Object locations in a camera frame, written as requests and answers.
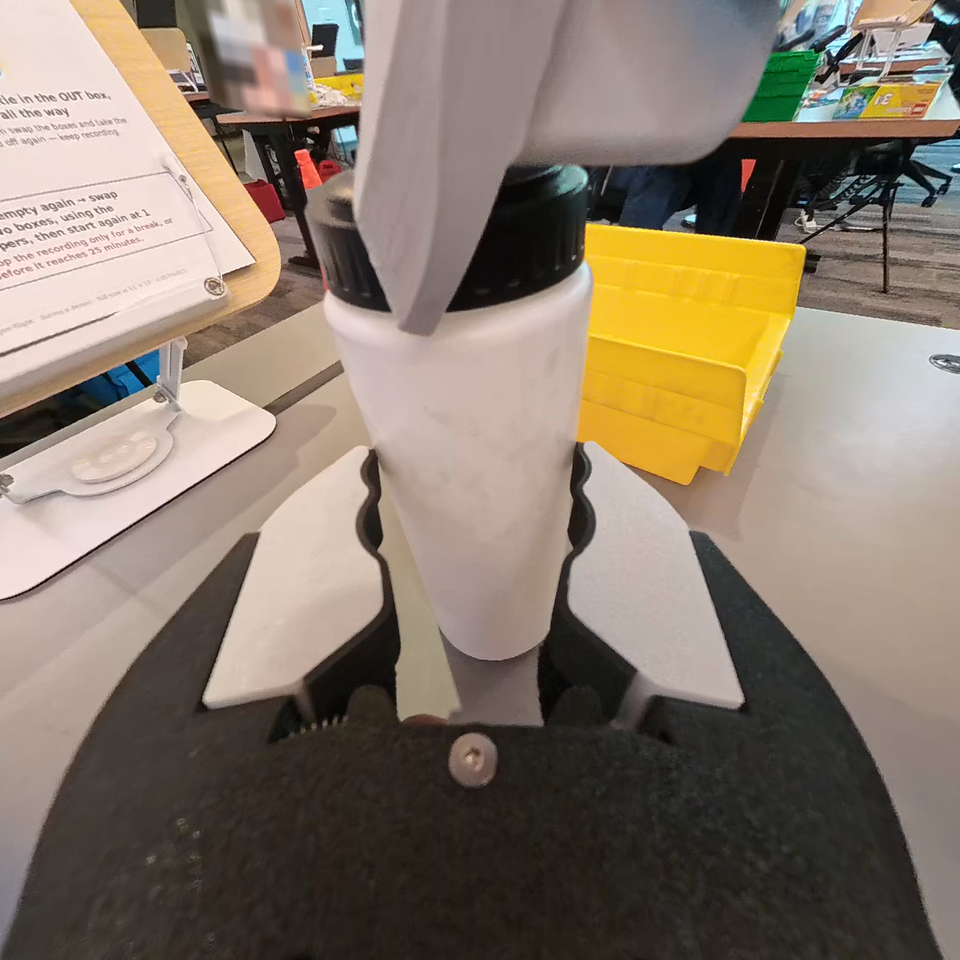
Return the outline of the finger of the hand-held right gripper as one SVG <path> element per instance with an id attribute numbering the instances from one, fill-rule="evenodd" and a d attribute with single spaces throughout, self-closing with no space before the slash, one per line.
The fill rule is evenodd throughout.
<path id="1" fill-rule="evenodd" d="M 702 159 L 752 101 L 780 7 L 565 2 L 516 160 L 626 167 Z"/>
<path id="2" fill-rule="evenodd" d="M 527 144 L 564 2 L 366 2 L 354 215 L 398 328 L 431 335 Z"/>

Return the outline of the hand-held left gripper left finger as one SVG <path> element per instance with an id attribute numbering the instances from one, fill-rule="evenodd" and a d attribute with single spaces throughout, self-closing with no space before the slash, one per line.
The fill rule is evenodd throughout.
<path id="1" fill-rule="evenodd" d="M 307 722 L 347 714 L 355 690 L 396 696 L 399 622 L 379 552 L 376 453 L 356 446 L 261 527 L 202 703 L 290 698 Z"/>

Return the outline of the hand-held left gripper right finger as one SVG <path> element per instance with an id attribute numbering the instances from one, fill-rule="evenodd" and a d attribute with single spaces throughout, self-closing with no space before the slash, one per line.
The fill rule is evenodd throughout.
<path id="1" fill-rule="evenodd" d="M 568 524 L 541 646 L 541 714 L 592 689 L 603 722 L 638 728 L 656 699 L 727 711 L 745 703 L 690 527 L 594 441 L 574 450 Z"/>

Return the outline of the black bottle lid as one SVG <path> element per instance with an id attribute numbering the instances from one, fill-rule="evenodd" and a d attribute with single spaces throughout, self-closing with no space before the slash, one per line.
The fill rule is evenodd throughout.
<path id="1" fill-rule="evenodd" d="M 572 276 L 585 256 L 590 179 L 576 165 L 510 167 L 447 311 L 500 306 Z M 305 193 L 326 289 L 375 312 L 390 306 L 354 220 L 354 172 Z"/>

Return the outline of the white plastic bottle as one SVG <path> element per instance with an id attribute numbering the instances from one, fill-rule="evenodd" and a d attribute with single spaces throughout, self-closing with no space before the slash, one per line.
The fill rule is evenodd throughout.
<path id="1" fill-rule="evenodd" d="M 438 629 L 499 662 L 548 633 L 594 280 L 587 263 L 421 337 L 327 292 L 323 309 Z"/>

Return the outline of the yellow plastic bin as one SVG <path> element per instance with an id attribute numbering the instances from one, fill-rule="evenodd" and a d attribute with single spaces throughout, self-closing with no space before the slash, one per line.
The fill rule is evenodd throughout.
<path id="1" fill-rule="evenodd" d="M 728 475 L 783 357 L 806 253 L 589 223 L 578 441 L 678 485 Z"/>

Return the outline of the green plastic bin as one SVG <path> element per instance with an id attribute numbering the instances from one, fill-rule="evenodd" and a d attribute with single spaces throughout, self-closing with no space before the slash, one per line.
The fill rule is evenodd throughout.
<path id="1" fill-rule="evenodd" d="M 793 121 L 800 102 L 821 64 L 815 50 L 792 50 L 771 54 L 757 90 L 742 119 L 746 124 Z"/>

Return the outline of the brown wooden table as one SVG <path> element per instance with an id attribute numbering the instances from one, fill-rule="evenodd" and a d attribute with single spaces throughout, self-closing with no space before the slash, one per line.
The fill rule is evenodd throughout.
<path id="1" fill-rule="evenodd" d="M 221 114 L 219 117 L 219 123 L 225 131 L 241 131 L 250 135 L 267 180 L 277 189 L 286 208 L 293 214 L 304 245 L 303 254 L 291 257 L 288 266 L 306 270 L 311 276 L 318 277 L 321 266 L 306 218 L 306 188 L 295 153 L 310 132 L 318 135 L 323 146 L 330 144 L 330 137 L 337 130 L 353 127 L 357 134 L 360 113 L 360 104 L 349 102 L 315 109 L 308 118 L 242 112 Z"/>
<path id="2" fill-rule="evenodd" d="M 741 123 L 722 144 L 724 155 L 754 161 L 732 235 L 775 241 L 806 162 L 889 141 L 934 143 L 958 127 L 958 107 L 944 118 Z"/>

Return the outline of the instruction sheet on stand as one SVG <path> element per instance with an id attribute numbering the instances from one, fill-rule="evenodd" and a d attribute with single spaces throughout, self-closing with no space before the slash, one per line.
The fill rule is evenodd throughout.
<path id="1" fill-rule="evenodd" d="M 69 2 L 253 263 L 197 288 L 1 351 L 2 417 L 151 352 L 159 377 L 128 406 L 2 468 L 2 600 L 54 578 L 274 432 L 226 388 L 182 386 L 186 337 L 261 302 L 280 275 L 270 225 L 120 2 Z"/>

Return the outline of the colourful printed box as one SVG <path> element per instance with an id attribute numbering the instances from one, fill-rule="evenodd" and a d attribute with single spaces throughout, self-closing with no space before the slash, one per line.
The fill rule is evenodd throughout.
<path id="1" fill-rule="evenodd" d="M 834 107 L 831 120 L 923 119 L 942 82 L 859 82 L 849 85 Z"/>

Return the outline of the printed instruction sheet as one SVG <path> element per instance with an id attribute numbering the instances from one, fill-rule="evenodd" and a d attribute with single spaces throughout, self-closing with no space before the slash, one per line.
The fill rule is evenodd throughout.
<path id="1" fill-rule="evenodd" d="M 254 263 L 69 2 L 1 4 L 1 351 Z"/>

